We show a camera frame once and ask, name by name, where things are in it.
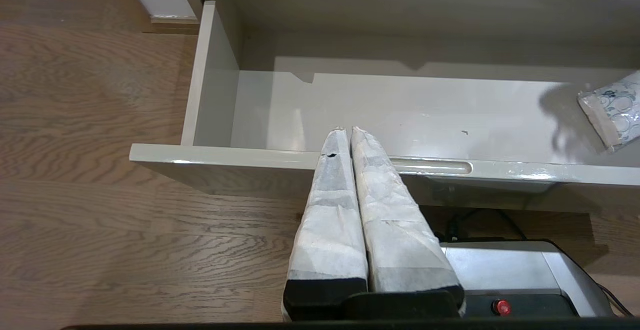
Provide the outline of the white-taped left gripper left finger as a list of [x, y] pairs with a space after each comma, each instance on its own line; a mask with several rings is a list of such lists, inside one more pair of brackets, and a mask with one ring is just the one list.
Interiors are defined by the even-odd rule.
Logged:
[[367, 260], [350, 140], [331, 131], [320, 153], [289, 259], [282, 314], [287, 321], [332, 321], [368, 292]]

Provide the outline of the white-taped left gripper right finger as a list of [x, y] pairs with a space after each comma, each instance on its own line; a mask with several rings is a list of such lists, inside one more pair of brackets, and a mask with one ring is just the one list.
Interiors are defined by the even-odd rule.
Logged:
[[418, 204], [378, 139], [359, 127], [350, 137], [372, 289], [376, 293], [466, 294]]

